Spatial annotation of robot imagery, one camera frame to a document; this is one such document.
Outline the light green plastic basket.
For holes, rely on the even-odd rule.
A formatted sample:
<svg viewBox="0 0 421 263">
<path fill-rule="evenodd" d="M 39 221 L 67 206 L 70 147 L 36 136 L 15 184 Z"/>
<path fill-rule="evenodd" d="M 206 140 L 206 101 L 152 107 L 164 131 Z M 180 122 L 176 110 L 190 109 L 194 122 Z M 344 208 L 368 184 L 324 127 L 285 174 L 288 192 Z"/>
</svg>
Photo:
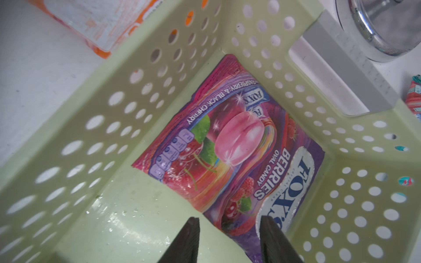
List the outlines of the light green plastic basket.
<svg viewBox="0 0 421 263">
<path fill-rule="evenodd" d="M 289 58 L 319 1 L 164 1 L 96 71 L 63 76 L 45 47 L 2 68 L 53 105 L 83 84 L 1 168 L 1 262 L 152 263 L 199 213 L 132 163 L 225 53 L 237 56 L 326 151 L 288 237 L 307 263 L 421 260 L 421 124 L 403 101 L 343 115 Z"/>
</svg>

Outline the pink purple Fox's berries bag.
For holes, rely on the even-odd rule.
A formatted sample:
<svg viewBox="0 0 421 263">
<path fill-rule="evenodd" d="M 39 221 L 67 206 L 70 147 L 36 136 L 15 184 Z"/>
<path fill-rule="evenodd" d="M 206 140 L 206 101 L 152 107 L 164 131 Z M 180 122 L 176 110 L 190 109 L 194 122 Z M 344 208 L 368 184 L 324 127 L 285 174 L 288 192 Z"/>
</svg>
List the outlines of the pink purple Fox's berries bag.
<svg viewBox="0 0 421 263">
<path fill-rule="evenodd" d="M 185 198 L 260 263 L 261 217 L 286 231 L 324 157 L 229 54 L 133 166 Z"/>
</svg>

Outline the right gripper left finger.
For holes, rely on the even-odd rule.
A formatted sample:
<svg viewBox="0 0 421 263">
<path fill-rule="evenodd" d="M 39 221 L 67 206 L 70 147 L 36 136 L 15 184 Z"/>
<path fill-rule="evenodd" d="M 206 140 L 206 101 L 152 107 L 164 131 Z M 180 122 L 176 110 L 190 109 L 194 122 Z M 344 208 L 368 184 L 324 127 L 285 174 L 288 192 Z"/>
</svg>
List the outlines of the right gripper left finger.
<svg viewBox="0 0 421 263">
<path fill-rule="evenodd" d="M 200 242 L 200 220 L 190 217 L 158 263 L 197 263 Z"/>
</svg>

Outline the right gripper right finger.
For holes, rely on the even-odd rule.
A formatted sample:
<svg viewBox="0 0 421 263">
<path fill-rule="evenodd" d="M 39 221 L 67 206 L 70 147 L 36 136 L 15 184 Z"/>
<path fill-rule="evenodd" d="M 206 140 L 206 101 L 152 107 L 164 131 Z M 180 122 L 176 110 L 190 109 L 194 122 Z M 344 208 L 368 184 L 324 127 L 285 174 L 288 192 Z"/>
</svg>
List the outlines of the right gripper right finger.
<svg viewBox="0 0 421 263">
<path fill-rule="evenodd" d="M 264 263 L 303 262 L 272 217 L 261 217 L 259 233 Z"/>
</svg>

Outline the orange Fox's fruits bag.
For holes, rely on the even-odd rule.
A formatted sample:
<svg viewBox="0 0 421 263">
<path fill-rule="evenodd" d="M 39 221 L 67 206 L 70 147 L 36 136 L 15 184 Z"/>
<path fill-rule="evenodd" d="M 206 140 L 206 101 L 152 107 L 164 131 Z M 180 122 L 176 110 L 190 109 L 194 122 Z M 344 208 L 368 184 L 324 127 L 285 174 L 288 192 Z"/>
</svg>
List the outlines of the orange Fox's fruits bag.
<svg viewBox="0 0 421 263">
<path fill-rule="evenodd" d="M 78 34 L 96 55 L 106 59 L 163 1 L 39 0 L 30 3 Z"/>
</svg>

